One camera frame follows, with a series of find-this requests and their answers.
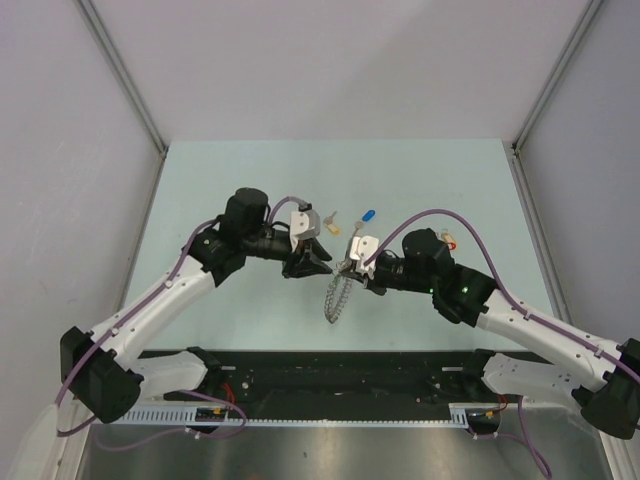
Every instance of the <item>gray wall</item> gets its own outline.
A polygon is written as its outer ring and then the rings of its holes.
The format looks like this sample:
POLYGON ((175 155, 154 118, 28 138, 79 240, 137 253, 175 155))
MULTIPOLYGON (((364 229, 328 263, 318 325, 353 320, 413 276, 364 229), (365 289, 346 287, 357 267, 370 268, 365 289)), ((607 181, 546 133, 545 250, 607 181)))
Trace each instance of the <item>gray wall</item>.
POLYGON ((73 2, 0 1, 0 478, 60 386, 58 340, 110 315, 160 158, 73 2))
POLYGON ((640 339, 640 2, 608 2, 523 149, 575 323, 640 339))

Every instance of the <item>white table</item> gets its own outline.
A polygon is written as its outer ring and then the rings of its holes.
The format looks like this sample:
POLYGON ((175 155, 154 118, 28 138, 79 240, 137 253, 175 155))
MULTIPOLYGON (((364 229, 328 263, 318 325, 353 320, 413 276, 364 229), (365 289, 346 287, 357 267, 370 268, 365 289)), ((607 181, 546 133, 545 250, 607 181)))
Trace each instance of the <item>white table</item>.
MULTIPOLYGON (((313 203, 322 217, 334 210, 343 233, 320 237, 340 259, 355 220, 377 214, 365 232, 384 239, 418 211, 443 207, 480 232, 498 270, 516 295, 551 313, 507 159, 499 140, 177 142, 171 145, 135 266, 129 299, 175 261, 199 223, 224 211, 239 187, 313 203)), ((279 219, 288 221, 294 205, 279 219)), ((447 228, 458 262, 488 273, 471 236, 454 220, 430 217, 415 228, 447 228)), ((400 252, 402 235, 391 245, 400 252)), ((285 280, 280 264, 248 259, 213 294, 189 307, 150 345, 178 349, 468 350, 518 349, 498 336, 452 325, 431 297, 355 288, 340 320, 322 307, 329 276, 285 280)))

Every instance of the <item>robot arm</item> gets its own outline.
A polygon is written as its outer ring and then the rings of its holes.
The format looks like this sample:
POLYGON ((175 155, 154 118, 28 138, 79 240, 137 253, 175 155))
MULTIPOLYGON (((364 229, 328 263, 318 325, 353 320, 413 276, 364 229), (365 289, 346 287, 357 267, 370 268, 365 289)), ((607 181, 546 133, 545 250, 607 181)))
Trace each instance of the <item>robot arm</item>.
POLYGON ((98 419, 110 423, 139 398, 194 390, 219 366, 205 351, 192 348, 138 359, 187 306, 219 287, 247 257, 282 262, 285 278, 331 273, 324 263, 331 256, 316 239, 320 219, 311 205, 292 212, 288 231, 267 224, 267 211, 263 192, 238 190, 224 215, 198 227, 175 266, 131 305, 87 333, 76 327, 65 333, 60 341, 61 394, 66 385, 98 419))
POLYGON ((378 295, 387 289, 431 294, 436 310, 452 323, 497 333, 550 362, 478 350, 463 370, 469 393, 489 389, 557 403, 580 412, 605 433, 633 436, 640 418, 640 386, 613 362, 638 373, 640 342, 630 339, 618 345, 545 315, 510 293, 507 298, 496 280, 456 264, 431 229, 404 237, 404 258, 388 251, 374 257, 378 247, 377 238, 354 236, 341 275, 378 295), (595 345, 595 350, 576 339, 595 345))

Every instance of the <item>blue object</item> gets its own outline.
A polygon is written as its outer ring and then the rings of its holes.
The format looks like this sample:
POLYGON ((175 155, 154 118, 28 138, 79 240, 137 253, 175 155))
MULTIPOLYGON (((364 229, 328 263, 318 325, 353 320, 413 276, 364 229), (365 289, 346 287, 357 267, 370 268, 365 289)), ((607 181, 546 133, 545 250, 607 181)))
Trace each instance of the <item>blue object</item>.
POLYGON ((369 220, 371 220, 374 216, 376 215, 376 211, 375 210, 369 210, 367 213, 365 213, 362 216, 362 221, 363 222, 368 222, 369 220))

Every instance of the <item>white wall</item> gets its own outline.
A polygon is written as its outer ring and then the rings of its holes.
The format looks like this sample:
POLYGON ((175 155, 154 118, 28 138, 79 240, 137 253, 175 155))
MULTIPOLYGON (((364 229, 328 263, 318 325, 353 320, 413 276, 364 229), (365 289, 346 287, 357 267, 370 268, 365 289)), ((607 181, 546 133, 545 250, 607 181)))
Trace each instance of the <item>white wall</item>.
POLYGON ((0 478, 116 308, 160 159, 68 0, 0 1, 0 478))
POLYGON ((170 140, 513 140, 587 0, 96 0, 170 140))
POLYGON ((640 339, 640 3, 607 2, 523 151, 574 321, 640 339))

